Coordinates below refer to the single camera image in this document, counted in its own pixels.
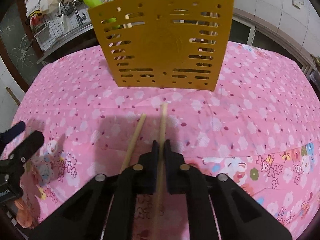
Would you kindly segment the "person's left hand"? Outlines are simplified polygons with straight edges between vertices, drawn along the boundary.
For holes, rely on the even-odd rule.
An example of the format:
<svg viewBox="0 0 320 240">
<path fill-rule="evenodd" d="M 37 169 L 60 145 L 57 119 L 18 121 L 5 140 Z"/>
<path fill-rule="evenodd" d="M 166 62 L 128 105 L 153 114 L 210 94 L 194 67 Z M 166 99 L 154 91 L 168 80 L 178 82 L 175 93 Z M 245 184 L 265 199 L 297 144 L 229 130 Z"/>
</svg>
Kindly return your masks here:
<svg viewBox="0 0 320 240">
<path fill-rule="evenodd" d="M 16 220 L 23 228 L 30 228 L 33 226 L 33 218 L 28 211 L 28 207 L 22 198 L 14 201 L 17 207 Z"/>
</svg>

